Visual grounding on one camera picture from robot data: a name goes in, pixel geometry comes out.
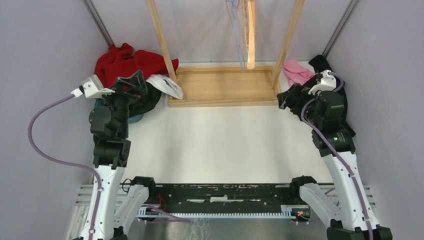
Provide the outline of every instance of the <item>red towel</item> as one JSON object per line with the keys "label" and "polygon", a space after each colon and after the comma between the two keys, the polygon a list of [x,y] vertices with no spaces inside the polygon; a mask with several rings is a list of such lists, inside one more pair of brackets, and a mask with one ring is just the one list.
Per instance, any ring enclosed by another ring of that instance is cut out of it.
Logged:
{"label": "red towel", "polygon": [[[94,73],[98,76],[105,88],[115,83],[118,77],[127,78],[137,70],[143,71],[144,80],[152,74],[168,74],[167,66],[162,55],[138,50],[132,56],[133,47],[127,43],[121,47],[109,47],[109,52],[97,60]],[[172,60],[173,70],[178,68],[178,59]]]}

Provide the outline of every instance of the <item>hanging clothing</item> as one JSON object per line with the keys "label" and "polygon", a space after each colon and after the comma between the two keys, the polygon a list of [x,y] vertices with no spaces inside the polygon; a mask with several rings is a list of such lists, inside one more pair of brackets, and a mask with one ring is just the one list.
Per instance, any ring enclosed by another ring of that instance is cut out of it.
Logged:
{"label": "hanging clothing", "polygon": [[282,72],[288,78],[289,87],[295,83],[303,85],[315,76],[315,73],[301,66],[296,59],[284,61]]}

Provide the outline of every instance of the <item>white floor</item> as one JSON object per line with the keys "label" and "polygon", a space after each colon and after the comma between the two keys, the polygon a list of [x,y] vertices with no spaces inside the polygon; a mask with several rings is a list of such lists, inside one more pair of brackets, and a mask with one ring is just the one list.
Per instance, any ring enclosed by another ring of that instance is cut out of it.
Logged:
{"label": "white floor", "polygon": [[[280,75],[282,91],[287,79]],[[332,183],[311,129],[277,106],[156,108],[130,124],[123,179],[156,183],[289,183],[302,175]]]}

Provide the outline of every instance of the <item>wooden tray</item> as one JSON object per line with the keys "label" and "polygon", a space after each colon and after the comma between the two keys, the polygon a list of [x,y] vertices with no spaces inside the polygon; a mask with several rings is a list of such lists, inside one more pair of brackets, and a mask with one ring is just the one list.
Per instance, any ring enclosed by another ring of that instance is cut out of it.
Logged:
{"label": "wooden tray", "polygon": [[272,89],[273,66],[256,66],[242,72],[239,66],[180,67],[176,82],[182,100],[169,97],[170,107],[222,107],[277,105]]}

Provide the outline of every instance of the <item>white wall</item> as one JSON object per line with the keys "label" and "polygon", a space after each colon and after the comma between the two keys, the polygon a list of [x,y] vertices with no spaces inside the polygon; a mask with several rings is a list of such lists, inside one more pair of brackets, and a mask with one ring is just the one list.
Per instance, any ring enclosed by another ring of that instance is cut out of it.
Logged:
{"label": "white wall", "polygon": [[[144,0],[93,0],[117,46],[161,53]],[[225,0],[155,0],[172,58],[183,63],[238,62]],[[256,60],[275,61],[294,0],[258,0]],[[349,0],[308,0],[287,59],[309,61],[323,52]]]}
{"label": "white wall", "polygon": [[[0,5],[0,238],[63,239],[90,174],[39,156],[27,127],[38,110],[93,74],[107,46],[80,0]],[[58,159],[90,164],[92,106],[81,98],[46,112],[34,125],[36,143]]]}
{"label": "white wall", "polygon": [[423,238],[424,2],[361,1],[329,55],[347,81],[358,165],[393,239]]}

